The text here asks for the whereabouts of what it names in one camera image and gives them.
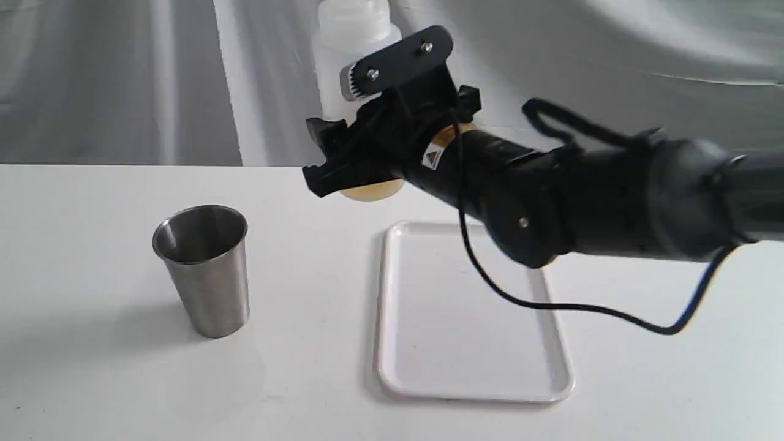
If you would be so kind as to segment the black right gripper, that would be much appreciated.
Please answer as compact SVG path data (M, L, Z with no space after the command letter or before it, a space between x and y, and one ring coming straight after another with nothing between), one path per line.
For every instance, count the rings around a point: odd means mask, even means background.
M481 190L484 148L471 127L481 93L456 86L448 67L352 66L350 97L369 96L349 126L342 118L310 117L306 128L323 154L342 142L342 162L303 167L317 197L409 182L422 190Z

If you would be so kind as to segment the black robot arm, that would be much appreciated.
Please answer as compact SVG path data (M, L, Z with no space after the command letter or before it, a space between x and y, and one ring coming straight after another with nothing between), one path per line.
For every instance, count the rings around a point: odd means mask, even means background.
M484 224L515 262L569 253L706 262L725 246L782 240L782 156L734 156L705 140L635 136L527 101L537 151L473 127L481 94L446 67L386 89L356 120L309 118L325 155L311 192L403 181Z

